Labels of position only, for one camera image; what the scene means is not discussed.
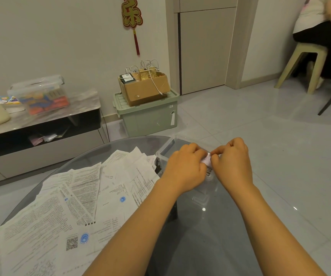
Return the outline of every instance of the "shoe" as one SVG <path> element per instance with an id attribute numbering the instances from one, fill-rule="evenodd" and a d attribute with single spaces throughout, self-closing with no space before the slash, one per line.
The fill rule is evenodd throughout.
<path id="1" fill-rule="evenodd" d="M 308 62 L 308 64 L 307 64 L 306 75 L 307 75 L 308 83 L 311 81 L 312 73 L 314 72 L 314 66 L 315 66 L 315 64 L 312 61 Z M 317 83 L 316 90 L 321 87 L 321 85 L 323 84 L 324 80 L 325 79 L 322 78 L 322 77 L 319 78 L 319 81 Z"/>

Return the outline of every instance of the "white wall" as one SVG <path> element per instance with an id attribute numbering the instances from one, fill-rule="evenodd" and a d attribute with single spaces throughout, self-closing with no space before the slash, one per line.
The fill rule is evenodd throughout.
<path id="1" fill-rule="evenodd" d="M 259 0 L 242 81 L 281 72 L 295 43 L 292 33 L 305 0 Z"/>
<path id="2" fill-rule="evenodd" d="M 12 83 L 61 74 L 69 91 L 96 88 L 104 115 L 115 113 L 117 76 L 157 59 L 169 74 L 165 0 L 138 0 L 144 24 L 122 24 L 123 0 L 0 0 L 0 94 Z"/>

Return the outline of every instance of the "white shirt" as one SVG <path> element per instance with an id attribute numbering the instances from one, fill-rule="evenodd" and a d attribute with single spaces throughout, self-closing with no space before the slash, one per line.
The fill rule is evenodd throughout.
<path id="1" fill-rule="evenodd" d="M 326 21 L 325 2 L 326 0 L 306 0 L 301 14 L 297 19 L 293 34 L 315 27 Z"/>

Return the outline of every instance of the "red chinese hanging decoration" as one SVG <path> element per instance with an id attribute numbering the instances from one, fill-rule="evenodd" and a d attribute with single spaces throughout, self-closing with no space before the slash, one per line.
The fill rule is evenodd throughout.
<path id="1" fill-rule="evenodd" d="M 136 52 L 140 55 L 139 43 L 137 42 L 136 26 L 142 25 L 143 19 L 141 11 L 137 7 L 137 0 L 125 0 L 122 3 L 122 20 L 125 27 L 133 29 L 133 37 L 135 38 Z"/>

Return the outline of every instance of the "green storage bin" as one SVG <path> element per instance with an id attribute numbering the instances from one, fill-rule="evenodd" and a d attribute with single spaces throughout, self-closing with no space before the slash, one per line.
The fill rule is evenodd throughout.
<path id="1" fill-rule="evenodd" d="M 113 95 L 113 106 L 122 117 L 129 137 L 149 135 L 177 127 L 179 95 L 172 89 L 166 98 L 158 101 L 129 106 L 121 93 Z"/>

